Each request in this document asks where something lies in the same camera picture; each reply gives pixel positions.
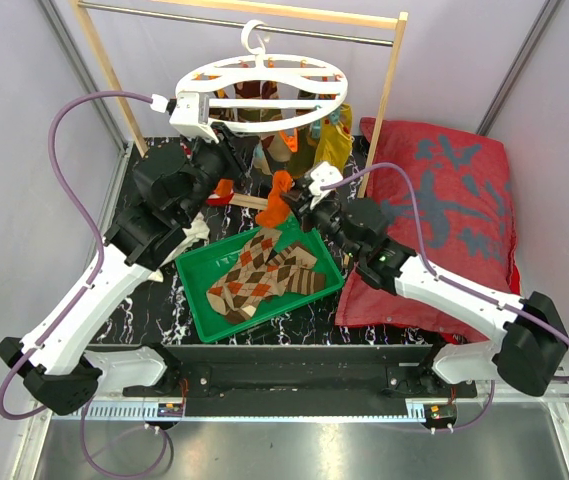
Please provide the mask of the orange clothespin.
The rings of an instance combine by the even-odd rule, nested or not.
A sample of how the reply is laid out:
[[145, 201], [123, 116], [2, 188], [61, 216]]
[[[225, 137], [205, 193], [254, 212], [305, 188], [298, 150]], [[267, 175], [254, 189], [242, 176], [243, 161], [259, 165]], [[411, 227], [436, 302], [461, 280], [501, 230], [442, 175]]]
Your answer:
[[295, 153], [298, 150], [298, 132], [296, 128], [288, 129], [288, 130], [281, 130], [279, 132], [280, 137], [286, 147], [292, 152]]

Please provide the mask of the white round clip hanger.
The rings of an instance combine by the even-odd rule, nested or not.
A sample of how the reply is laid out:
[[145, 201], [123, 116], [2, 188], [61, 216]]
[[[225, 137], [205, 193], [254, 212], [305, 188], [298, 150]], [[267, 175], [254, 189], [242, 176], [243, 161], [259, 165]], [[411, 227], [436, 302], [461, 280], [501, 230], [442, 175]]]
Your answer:
[[269, 54], [255, 33], [264, 23], [251, 20], [240, 39], [247, 53], [198, 67], [175, 87], [169, 123], [187, 137], [213, 137], [221, 121], [238, 134], [297, 130], [337, 115], [348, 80], [336, 66], [292, 54]]

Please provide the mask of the teal clothespin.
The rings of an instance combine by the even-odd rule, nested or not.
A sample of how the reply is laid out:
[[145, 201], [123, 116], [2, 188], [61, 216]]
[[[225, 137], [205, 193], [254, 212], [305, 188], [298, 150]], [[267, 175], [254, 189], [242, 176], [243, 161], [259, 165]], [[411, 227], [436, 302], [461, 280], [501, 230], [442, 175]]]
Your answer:
[[322, 125], [338, 126], [341, 119], [341, 109], [337, 108], [322, 119]]

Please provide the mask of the red white striped sock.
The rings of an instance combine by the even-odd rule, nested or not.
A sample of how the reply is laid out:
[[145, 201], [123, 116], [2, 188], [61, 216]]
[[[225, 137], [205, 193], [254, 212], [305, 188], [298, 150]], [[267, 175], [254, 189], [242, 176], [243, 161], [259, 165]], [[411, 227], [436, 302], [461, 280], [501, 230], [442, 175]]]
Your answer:
[[232, 198], [233, 194], [227, 196], [218, 196], [216, 194], [213, 194], [207, 198], [206, 203], [210, 206], [223, 206], [228, 205], [231, 202]]

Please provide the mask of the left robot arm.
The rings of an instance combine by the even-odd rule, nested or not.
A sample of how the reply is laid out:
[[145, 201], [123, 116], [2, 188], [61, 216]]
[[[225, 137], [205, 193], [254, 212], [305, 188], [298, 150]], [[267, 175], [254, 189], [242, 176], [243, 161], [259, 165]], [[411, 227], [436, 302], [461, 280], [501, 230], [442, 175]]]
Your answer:
[[203, 239], [200, 213], [218, 183], [241, 186], [257, 137], [214, 123], [214, 139], [156, 145], [132, 171], [130, 205], [101, 235], [102, 247], [60, 304], [23, 338], [0, 342], [0, 358], [43, 408], [63, 416], [97, 394], [167, 396], [180, 362], [159, 345], [98, 352], [92, 338], [139, 285], [161, 281], [161, 268]]

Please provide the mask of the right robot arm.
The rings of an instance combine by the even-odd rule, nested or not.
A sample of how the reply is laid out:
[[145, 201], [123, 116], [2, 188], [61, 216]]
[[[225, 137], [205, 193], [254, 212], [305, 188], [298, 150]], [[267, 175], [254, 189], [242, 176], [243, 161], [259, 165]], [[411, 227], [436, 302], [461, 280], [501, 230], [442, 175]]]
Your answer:
[[440, 396], [467, 380], [503, 380], [541, 397], [568, 350], [568, 336], [547, 295], [527, 298], [479, 285], [434, 265], [391, 239], [377, 204], [368, 198], [341, 205], [335, 193], [318, 196], [294, 188], [281, 196], [303, 227], [316, 229], [355, 262], [369, 287], [413, 300], [472, 327], [484, 341], [434, 349], [418, 371], [418, 384]]

